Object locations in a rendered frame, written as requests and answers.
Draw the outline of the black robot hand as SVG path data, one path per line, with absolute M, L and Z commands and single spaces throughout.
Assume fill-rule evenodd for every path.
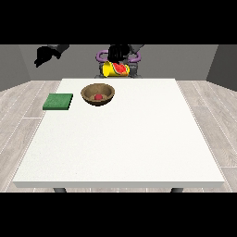
M 131 47 L 128 44 L 113 44 L 108 48 L 107 59 L 112 63 L 128 63 Z
M 48 46 L 39 47 L 37 49 L 36 56 L 37 58 L 34 61 L 36 68 L 49 61 L 52 56 L 55 56 L 57 59 L 61 58 L 61 54 L 56 49 L 50 48 Z

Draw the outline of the yellow cup with melon print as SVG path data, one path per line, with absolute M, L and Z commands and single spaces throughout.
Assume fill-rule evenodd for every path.
M 106 61 L 102 66 L 103 75 L 105 77 L 127 77 L 130 74 L 128 65 L 117 64 Z

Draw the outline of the brown wooden bowl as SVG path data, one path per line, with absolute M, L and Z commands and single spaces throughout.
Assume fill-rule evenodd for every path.
M 115 89 L 105 83 L 93 83 L 81 90 L 83 100 L 92 106 L 103 106 L 109 103 L 115 95 Z

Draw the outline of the green square pad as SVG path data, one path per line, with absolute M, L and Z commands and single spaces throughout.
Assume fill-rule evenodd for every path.
M 44 102 L 43 110 L 68 110 L 73 94 L 49 94 Z

